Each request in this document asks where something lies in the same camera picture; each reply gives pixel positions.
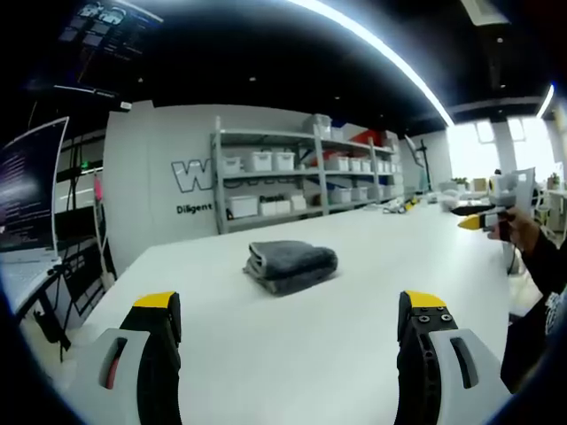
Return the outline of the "person's right hand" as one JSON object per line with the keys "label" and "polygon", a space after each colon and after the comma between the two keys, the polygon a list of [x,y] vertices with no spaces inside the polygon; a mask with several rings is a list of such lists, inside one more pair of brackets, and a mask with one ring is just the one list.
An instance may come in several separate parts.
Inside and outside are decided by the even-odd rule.
{"label": "person's right hand", "polygon": [[523,254],[532,255],[540,237],[539,225],[529,214],[509,208],[498,215],[499,224],[488,233],[491,240],[513,243]]}

